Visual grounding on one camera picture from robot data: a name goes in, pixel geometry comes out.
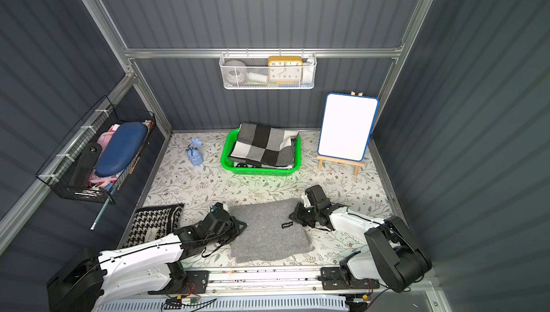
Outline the dark grey scarf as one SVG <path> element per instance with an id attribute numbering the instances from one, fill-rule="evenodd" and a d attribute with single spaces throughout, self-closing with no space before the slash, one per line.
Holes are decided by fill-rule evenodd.
<path id="1" fill-rule="evenodd" d="M 237 263 L 272 262 L 314 250 L 304 227 L 289 218 L 297 204 L 293 198 L 231 207 L 229 214 L 246 228 L 231 242 L 230 258 Z"/>

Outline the grey black checked scarf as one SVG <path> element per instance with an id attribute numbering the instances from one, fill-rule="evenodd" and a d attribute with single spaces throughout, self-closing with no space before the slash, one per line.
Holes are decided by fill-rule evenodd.
<path id="1" fill-rule="evenodd" d="M 290 170 L 295 164 L 299 132 L 261 124 L 241 123 L 231 161 L 257 168 Z"/>

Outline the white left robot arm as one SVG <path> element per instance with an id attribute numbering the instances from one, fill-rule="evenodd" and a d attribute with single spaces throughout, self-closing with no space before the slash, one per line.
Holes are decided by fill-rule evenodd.
<path id="1" fill-rule="evenodd" d="M 49 309 L 95 311 L 139 293 L 194 292 L 197 285 L 180 262 L 202 254 L 212 242 L 229 244 L 246 227 L 222 203 L 216 203 L 204 220 L 157 240 L 100 252 L 83 248 L 48 280 Z"/>

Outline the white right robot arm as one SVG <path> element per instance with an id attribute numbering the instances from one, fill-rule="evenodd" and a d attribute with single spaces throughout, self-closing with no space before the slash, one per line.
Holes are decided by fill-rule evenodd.
<path id="1" fill-rule="evenodd" d="M 364 240 L 368 249 L 351 253 L 334 268 L 322 269 L 318 279 L 325 290 L 374 290 L 396 293 L 423 279 L 433 267 L 411 229 L 398 216 L 368 217 L 340 203 L 332 203 L 320 185 L 305 190 L 306 203 L 296 204 L 289 219 L 304 227 L 338 231 Z"/>

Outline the green plastic basket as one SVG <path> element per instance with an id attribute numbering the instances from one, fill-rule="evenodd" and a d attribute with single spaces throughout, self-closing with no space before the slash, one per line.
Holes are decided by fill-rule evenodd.
<path id="1" fill-rule="evenodd" d="M 292 169 L 273 169 L 264 167 L 237 167 L 237 163 L 233 162 L 229 155 L 234 149 L 239 129 L 234 129 L 229 132 L 226 137 L 226 142 L 223 147 L 221 155 L 221 165 L 225 170 L 232 172 L 233 174 L 244 174 L 253 176 L 273 176 L 273 177 L 287 177 L 293 175 L 302 165 L 302 138 L 298 136 L 292 141 L 294 147 L 294 166 Z"/>

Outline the black white houndstooth scarf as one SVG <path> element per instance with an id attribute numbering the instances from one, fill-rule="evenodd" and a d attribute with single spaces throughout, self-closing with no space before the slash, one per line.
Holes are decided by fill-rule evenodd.
<path id="1" fill-rule="evenodd" d="M 148 206 L 136 210 L 122 248 L 130 248 L 158 240 L 179 228 L 184 204 Z"/>

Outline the pink item in basket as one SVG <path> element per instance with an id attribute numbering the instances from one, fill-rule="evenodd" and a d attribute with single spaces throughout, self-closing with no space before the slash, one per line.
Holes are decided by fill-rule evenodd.
<path id="1" fill-rule="evenodd" d="M 107 149 L 108 144 L 110 143 L 113 135 L 116 133 L 119 126 L 120 126 L 119 124 L 113 124 L 107 132 L 102 133 L 99 136 L 97 143 L 102 147 L 100 156 L 102 156 L 104 151 Z M 100 188 L 109 190 L 108 186 L 114 185 L 119 177 L 120 177 L 120 173 L 116 173 L 108 177 L 98 177 L 95 174 L 95 172 L 93 172 L 90 175 L 90 178 L 87 183 L 87 187 L 93 190 L 99 190 Z"/>

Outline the light blue small bottle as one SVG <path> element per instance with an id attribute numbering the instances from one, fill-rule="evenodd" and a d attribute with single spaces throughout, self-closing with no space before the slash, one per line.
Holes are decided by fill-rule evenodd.
<path id="1" fill-rule="evenodd" d="M 186 154 L 190 163 L 195 167 L 200 167 L 203 164 L 203 156 L 200 152 L 200 147 L 203 145 L 199 139 L 192 139 L 186 148 Z"/>

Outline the blue framed whiteboard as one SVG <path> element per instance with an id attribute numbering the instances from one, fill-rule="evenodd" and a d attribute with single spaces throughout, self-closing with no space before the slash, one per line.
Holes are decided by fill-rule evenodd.
<path id="1" fill-rule="evenodd" d="M 379 100 L 374 97 L 328 94 L 317 154 L 336 160 L 361 162 L 368 148 L 378 107 Z"/>

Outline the yellow alarm clock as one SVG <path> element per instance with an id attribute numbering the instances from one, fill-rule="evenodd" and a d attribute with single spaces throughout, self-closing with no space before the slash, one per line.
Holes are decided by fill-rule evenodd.
<path id="1" fill-rule="evenodd" d="M 302 81 L 303 66 L 300 56 L 271 56 L 268 58 L 268 81 L 298 84 Z"/>

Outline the white tape roll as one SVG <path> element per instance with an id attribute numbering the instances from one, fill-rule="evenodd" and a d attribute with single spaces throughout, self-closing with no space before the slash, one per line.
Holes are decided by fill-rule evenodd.
<path id="1" fill-rule="evenodd" d="M 238 86 L 246 82 L 246 64 L 242 61 L 227 61 L 221 67 L 221 71 L 226 85 Z"/>

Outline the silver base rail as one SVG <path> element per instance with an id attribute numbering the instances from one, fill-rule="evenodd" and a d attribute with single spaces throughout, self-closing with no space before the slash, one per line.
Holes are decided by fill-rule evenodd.
<path id="1" fill-rule="evenodd" d="M 166 264 L 130 272 L 126 268 L 109 270 L 93 302 L 93 309 L 133 296 L 277 296 L 378 293 L 385 287 L 369 290 L 325 290 L 318 279 L 322 269 L 334 267 L 240 267 L 175 268 Z"/>

